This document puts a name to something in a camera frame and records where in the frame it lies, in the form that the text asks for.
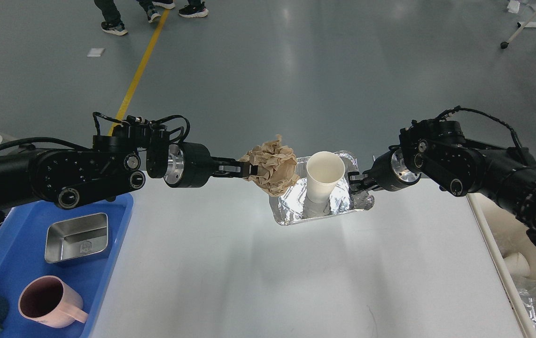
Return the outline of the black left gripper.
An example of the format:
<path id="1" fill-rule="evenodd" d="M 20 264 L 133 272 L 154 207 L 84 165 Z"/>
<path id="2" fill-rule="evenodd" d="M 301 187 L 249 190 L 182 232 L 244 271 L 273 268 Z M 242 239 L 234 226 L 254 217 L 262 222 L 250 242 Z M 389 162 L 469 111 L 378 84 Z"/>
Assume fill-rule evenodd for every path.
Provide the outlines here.
<path id="1" fill-rule="evenodd" d="M 164 180 L 172 188 L 202 187 L 210 176 L 241 179 L 251 176 L 249 162 L 211 157 L 203 144 L 172 143 L 168 155 Z"/>

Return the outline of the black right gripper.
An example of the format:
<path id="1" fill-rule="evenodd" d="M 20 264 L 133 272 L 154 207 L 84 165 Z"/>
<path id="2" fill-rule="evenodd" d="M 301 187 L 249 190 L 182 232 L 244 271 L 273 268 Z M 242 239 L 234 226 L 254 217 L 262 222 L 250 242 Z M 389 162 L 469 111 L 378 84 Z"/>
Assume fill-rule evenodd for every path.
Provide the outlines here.
<path id="1" fill-rule="evenodd" d="M 402 150 L 390 150 L 374 160 L 368 171 L 348 173 L 351 193 L 358 191 L 399 191 L 416 184 L 420 173 L 411 171 L 404 162 Z"/>

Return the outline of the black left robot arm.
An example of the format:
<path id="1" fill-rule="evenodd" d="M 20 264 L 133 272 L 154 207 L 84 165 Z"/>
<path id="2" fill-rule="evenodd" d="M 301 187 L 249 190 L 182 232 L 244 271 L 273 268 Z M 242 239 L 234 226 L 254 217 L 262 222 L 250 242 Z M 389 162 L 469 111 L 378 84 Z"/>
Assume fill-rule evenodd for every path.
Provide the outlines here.
<path id="1" fill-rule="evenodd" d="M 184 126 L 166 126 L 178 118 L 111 118 L 113 132 L 97 132 L 91 148 L 45 137 L 0 144 L 0 210 L 39 200 L 75 209 L 139 190 L 147 177 L 172 188 L 195 188 L 210 177 L 257 174 L 257 165 L 214 157 L 203 144 L 187 143 L 186 118 Z"/>

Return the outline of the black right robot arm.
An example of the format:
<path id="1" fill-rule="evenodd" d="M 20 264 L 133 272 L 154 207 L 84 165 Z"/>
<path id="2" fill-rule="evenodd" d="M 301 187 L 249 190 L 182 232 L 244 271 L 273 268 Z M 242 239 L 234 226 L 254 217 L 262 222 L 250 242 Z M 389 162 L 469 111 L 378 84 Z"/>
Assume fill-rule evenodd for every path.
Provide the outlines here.
<path id="1" fill-rule="evenodd" d="M 399 144 L 362 173 L 349 173 L 350 189 L 399 191 L 422 176 L 456 197 L 482 194 L 526 225 L 536 246 L 536 161 L 510 128 L 514 145 L 502 148 L 467 139 L 448 109 L 436 118 L 412 121 L 400 130 Z"/>

